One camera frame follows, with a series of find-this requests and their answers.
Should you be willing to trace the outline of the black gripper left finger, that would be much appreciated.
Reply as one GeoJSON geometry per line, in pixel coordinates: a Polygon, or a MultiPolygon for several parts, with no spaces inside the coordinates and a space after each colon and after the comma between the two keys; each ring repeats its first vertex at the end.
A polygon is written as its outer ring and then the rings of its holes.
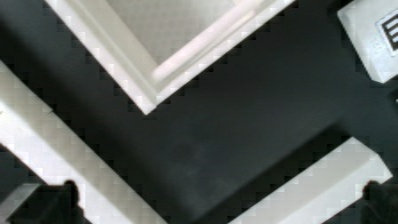
{"type": "Polygon", "coordinates": [[[0,224],[88,224],[79,187],[26,183],[0,201],[0,224]]]}

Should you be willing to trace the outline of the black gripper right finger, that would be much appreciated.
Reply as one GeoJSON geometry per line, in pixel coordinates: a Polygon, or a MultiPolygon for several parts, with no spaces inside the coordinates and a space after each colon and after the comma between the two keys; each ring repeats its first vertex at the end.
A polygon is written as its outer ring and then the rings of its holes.
{"type": "Polygon", "coordinates": [[[370,181],[363,198],[361,224],[398,224],[398,185],[370,181]]]}

